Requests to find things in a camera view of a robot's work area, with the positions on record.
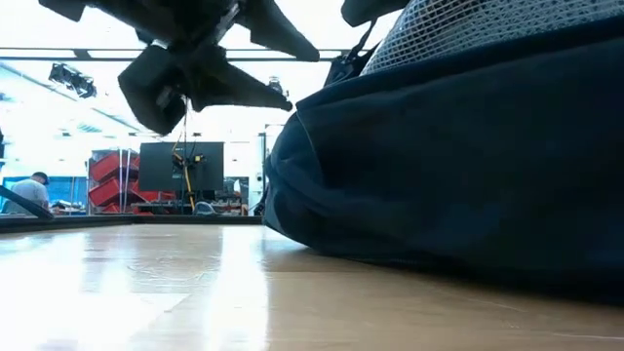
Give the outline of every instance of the table surface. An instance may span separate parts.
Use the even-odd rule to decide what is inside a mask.
[[[0,237],[2,350],[624,350],[619,309],[327,258],[260,226]]]

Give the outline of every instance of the computer monitor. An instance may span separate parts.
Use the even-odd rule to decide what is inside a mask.
[[[223,189],[223,142],[153,142],[140,146],[139,190],[187,191],[183,170],[172,161],[174,152],[187,159],[203,156],[188,168],[193,191]]]

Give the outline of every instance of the man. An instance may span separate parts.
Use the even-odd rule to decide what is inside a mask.
[[[48,176],[43,172],[36,172],[30,179],[18,181],[13,185],[11,191],[47,210],[50,202],[48,199],[48,190],[46,189],[46,185],[48,184]],[[32,215],[25,208],[12,201],[5,204],[2,213]]]

